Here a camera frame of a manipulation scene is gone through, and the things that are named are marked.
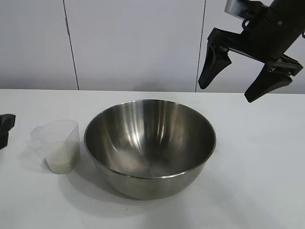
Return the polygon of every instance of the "table surface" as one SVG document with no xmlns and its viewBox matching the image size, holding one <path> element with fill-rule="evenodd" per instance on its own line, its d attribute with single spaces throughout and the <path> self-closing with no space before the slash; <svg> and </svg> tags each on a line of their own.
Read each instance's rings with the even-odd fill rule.
<svg viewBox="0 0 305 229">
<path fill-rule="evenodd" d="M 217 144 L 200 176 L 160 200 L 124 198 L 104 183 L 83 146 L 89 121 L 137 99 L 187 105 L 214 126 Z M 0 114 L 16 115 L 0 150 L 3 229 L 305 228 L 305 95 L 0 90 Z M 81 160 L 52 174 L 33 152 L 31 131 L 57 119 L 79 123 Z"/>
</svg>

